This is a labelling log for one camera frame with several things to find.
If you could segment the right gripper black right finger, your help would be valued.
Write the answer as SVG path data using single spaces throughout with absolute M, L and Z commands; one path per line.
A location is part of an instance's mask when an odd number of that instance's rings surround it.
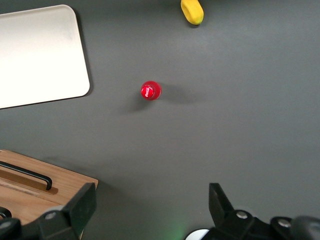
M 292 240 L 289 217 L 273 217 L 265 223 L 249 212 L 234 209 L 219 183 L 210 183 L 208 206 L 214 227 L 210 240 Z

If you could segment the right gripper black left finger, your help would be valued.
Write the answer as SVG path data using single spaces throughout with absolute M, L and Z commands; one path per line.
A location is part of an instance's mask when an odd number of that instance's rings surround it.
M 18 218 L 0 221 L 2 240 L 79 240 L 97 207 L 94 183 L 85 183 L 63 206 L 22 225 Z

